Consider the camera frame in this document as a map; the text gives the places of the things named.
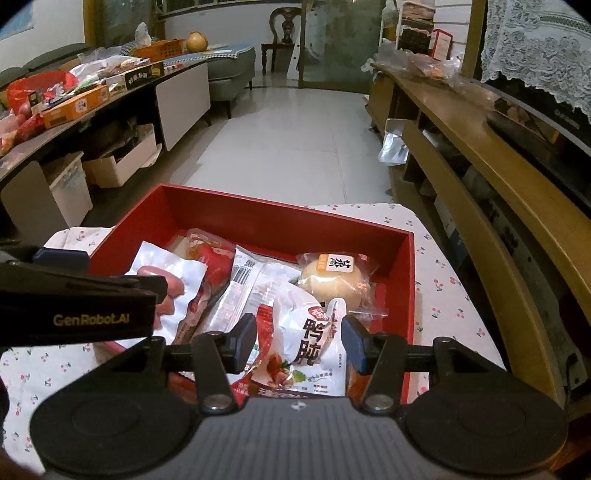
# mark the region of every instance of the orange box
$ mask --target orange box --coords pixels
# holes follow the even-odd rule
[[[41,113],[41,118],[43,118],[46,128],[57,127],[81,117],[108,100],[109,88],[107,85],[100,85],[49,110],[45,110]]]

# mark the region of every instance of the orange basket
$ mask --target orange basket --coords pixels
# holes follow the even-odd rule
[[[151,62],[171,59],[183,54],[184,40],[160,40],[152,43],[149,47],[139,47],[134,50],[134,55],[143,59],[150,59]]]

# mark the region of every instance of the barcode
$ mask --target barcode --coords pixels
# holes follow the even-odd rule
[[[244,285],[246,283],[248,275],[251,272],[251,268],[254,266],[255,263],[252,260],[247,260],[246,262],[244,262],[243,266],[234,268],[232,272],[232,281],[235,281],[240,285]]]

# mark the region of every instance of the lace curtain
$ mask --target lace curtain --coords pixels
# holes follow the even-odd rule
[[[561,0],[488,0],[482,80],[502,73],[591,121],[591,25]]]

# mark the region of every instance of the red box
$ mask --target red box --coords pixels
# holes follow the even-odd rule
[[[412,232],[308,208],[221,192],[159,185],[114,228],[90,258],[93,275],[128,272],[142,241],[168,248],[190,228],[200,228],[262,255],[295,261],[305,252],[345,251],[369,255],[379,265],[372,281],[389,316],[383,330],[413,342],[414,238]],[[110,348],[122,347],[111,342]],[[171,386],[194,392],[180,375]],[[405,378],[402,400],[408,393]]]

